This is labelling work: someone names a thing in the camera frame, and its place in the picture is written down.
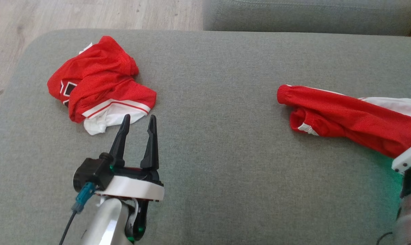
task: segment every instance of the red fabric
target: red fabric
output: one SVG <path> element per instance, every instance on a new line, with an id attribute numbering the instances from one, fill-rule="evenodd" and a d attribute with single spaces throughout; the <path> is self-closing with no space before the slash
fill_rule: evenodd
<path id="1" fill-rule="evenodd" d="M 67 104 L 69 117 L 82 122 L 85 111 L 108 99 L 131 100 L 153 108 L 156 92 L 134 81 L 139 68 L 109 36 L 63 64 L 48 80 L 49 93 Z M 76 84 L 64 95 L 68 82 Z"/>
<path id="2" fill-rule="evenodd" d="M 304 86 L 282 85 L 277 99 L 294 107 L 290 125 L 295 131 L 305 123 L 319 136 L 347 137 L 392 158 L 411 147 L 411 116 Z"/>

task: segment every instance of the white plastic bracket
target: white plastic bracket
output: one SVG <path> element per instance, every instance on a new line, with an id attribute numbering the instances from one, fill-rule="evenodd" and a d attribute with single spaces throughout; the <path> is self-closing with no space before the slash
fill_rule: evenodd
<path id="1" fill-rule="evenodd" d="M 115 175 L 104 191 L 95 191 L 95 193 L 115 197 L 163 200 L 165 188 L 148 181 Z"/>
<path id="2" fill-rule="evenodd" d="M 411 168 L 411 147 L 393 160 L 392 169 L 400 174 Z"/>

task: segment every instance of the gray ottoman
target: gray ottoman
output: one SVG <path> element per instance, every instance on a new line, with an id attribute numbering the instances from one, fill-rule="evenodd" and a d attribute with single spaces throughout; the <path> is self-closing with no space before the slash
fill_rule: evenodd
<path id="1" fill-rule="evenodd" d="M 0 104 L 0 244 L 57 244 L 86 157 L 109 151 L 118 127 L 90 136 L 46 82 L 110 35 L 157 92 L 165 200 L 151 203 L 138 244 L 373 245 L 392 229 L 400 181 L 391 159 L 345 138 L 291 131 L 281 84 L 350 96 L 411 97 L 411 38 L 341 34 L 65 30 L 36 39 Z M 139 166 L 149 118 L 132 125 Z M 80 244 L 98 200 L 76 216 Z"/>
<path id="2" fill-rule="evenodd" d="M 206 31 L 408 35 L 411 0 L 204 0 Z"/>

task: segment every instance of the gray cushion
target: gray cushion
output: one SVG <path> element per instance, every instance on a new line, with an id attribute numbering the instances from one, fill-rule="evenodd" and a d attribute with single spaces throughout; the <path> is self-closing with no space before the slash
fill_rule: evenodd
<path id="1" fill-rule="evenodd" d="M 411 97 L 411 38 L 340 34 L 65 30 L 36 39 L 0 104 L 0 244 L 56 244 L 86 157 L 118 127 L 90 136 L 46 82 L 111 35 L 156 90 L 165 200 L 151 203 L 141 244 L 373 245 L 392 229 L 400 176 L 391 160 L 345 138 L 291 131 L 281 84 L 350 96 Z M 132 125 L 139 166 L 149 118 Z M 91 199 L 65 244 L 79 244 Z"/>
<path id="2" fill-rule="evenodd" d="M 407 35 L 411 0 L 205 0 L 206 31 Z"/>

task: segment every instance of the light wood plank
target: light wood plank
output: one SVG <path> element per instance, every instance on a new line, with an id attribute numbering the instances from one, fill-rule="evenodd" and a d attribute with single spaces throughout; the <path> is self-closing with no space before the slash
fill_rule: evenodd
<path id="1" fill-rule="evenodd" d="M 0 98 L 27 45 L 68 28 L 202 30 L 202 0 L 0 0 Z"/>

